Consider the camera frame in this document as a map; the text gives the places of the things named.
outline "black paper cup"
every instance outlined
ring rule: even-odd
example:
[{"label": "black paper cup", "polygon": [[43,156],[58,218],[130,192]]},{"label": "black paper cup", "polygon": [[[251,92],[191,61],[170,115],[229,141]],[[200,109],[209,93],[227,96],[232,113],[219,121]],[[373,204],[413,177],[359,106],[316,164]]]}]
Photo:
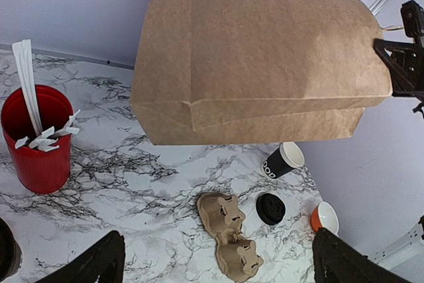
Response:
[{"label": "black paper cup", "polygon": [[0,282],[16,274],[21,264],[21,248],[16,243],[10,228],[0,219]]},{"label": "black paper cup", "polygon": [[294,142],[283,142],[263,161],[261,168],[265,176],[276,179],[304,164],[305,157],[300,148]]}]

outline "red plastic container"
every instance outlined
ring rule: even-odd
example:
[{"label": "red plastic container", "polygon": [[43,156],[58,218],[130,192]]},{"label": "red plastic container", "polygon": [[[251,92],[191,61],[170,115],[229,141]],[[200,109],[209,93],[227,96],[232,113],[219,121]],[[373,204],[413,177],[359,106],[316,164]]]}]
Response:
[{"label": "red plastic container", "polygon": [[[61,129],[74,113],[69,100],[47,85],[36,85],[36,94],[43,130],[51,126]],[[50,152],[26,146],[15,149],[18,139],[35,138],[21,88],[6,99],[1,110],[1,126],[22,185],[38,194],[50,194],[65,184],[71,167],[71,135],[60,137],[52,145],[60,147]]]}]

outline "orange and white cup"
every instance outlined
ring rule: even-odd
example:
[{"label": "orange and white cup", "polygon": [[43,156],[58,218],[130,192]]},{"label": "orange and white cup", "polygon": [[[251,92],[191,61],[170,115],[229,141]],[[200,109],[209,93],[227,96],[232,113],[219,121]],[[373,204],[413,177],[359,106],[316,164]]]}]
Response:
[{"label": "orange and white cup", "polygon": [[311,226],[315,232],[326,228],[335,235],[339,232],[339,218],[336,211],[328,202],[321,202],[312,212]]}]

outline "marble countertop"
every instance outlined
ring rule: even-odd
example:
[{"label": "marble countertop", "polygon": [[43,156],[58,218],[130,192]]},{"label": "marble countertop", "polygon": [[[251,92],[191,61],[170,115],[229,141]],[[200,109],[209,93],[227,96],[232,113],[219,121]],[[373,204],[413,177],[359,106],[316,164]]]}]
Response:
[{"label": "marble countertop", "polygon": [[[313,282],[309,216],[321,201],[307,168],[269,180],[260,163],[276,144],[154,146],[129,107],[133,72],[49,56],[34,56],[35,82],[65,93],[81,109],[72,141],[72,173],[47,196],[18,181],[0,137],[0,217],[23,251],[23,265],[6,283],[54,272],[110,230],[125,237],[124,282],[232,282],[215,259],[215,240],[197,214],[202,192],[236,194],[246,214],[243,233],[264,265],[249,282]],[[0,50],[0,104],[19,87],[15,59]],[[286,205],[273,227],[256,214],[270,192]]]}]

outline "paper bag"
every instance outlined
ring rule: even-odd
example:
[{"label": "paper bag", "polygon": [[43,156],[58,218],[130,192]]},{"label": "paper bag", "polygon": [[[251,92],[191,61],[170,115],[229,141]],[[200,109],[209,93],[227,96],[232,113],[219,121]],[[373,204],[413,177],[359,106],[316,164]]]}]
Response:
[{"label": "paper bag", "polygon": [[359,0],[150,0],[131,106],[156,144],[353,134],[392,93]]}]

